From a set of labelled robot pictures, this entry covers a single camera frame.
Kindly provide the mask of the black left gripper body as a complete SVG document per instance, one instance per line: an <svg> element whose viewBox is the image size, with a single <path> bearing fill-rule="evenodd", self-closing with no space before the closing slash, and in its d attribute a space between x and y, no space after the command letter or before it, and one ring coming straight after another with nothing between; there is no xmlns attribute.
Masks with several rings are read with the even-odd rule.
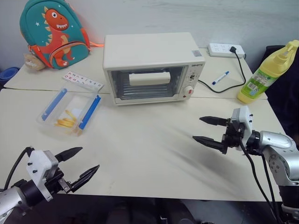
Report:
<svg viewBox="0 0 299 224"><path fill-rule="evenodd" d="M51 194L56 194L59 191L64 191L67 194L71 190L70 184L64 179L64 173L60 169L57 169L54 176L47 180L45 186Z"/></svg>

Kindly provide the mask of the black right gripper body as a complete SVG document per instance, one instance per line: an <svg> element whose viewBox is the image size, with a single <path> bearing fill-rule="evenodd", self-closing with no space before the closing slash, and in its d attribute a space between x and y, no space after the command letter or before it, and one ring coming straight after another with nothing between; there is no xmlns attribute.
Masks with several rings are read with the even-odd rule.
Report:
<svg viewBox="0 0 299 224"><path fill-rule="evenodd" d="M226 132L222 136L221 143L223 145L221 152L227 153L228 148L235 148L242 151L240 140L243 139L245 125L236 120L227 119Z"/></svg>

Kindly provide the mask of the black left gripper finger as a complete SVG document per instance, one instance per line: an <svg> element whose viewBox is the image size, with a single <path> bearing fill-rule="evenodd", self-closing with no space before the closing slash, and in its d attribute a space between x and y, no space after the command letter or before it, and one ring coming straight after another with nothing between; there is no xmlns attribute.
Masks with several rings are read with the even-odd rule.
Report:
<svg viewBox="0 0 299 224"><path fill-rule="evenodd" d="M82 147L73 147L73 148L70 148L68 150L64 150L64 151L56 154L55 158L58 160L58 162L67 161L68 159L75 156L82 149L83 149Z"/></svg>
<svg viewBox="0 0 299 224"><path fill-rule="evenodd" d="M85 185L87 182L90 181L90 179L94 176L94 174L99 169L100 165L97 165L95 167L92 167L85 171L83 174L79 176L79 178L71 183L71 192L76 192L79 188L81 188L83 185Z"/></svg>

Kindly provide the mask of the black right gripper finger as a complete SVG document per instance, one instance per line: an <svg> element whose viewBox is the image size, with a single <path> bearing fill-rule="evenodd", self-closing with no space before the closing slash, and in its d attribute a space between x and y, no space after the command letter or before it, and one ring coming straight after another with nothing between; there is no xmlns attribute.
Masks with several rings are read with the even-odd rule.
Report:
<svg viewBox="0 0 299 224"><path fill-rule="evenodd" d="M200 117L200 120L214 126L227 126L228 119L218 118L214 116Z"/></svg>
<svg viewBox="0 0 299 224"><path fill-rule="evenodd" d="M204 136L192 136L192 138L206 147L210 147L221 152L223 150L223 144L221 142L215 141L214 139Z"/></svg>

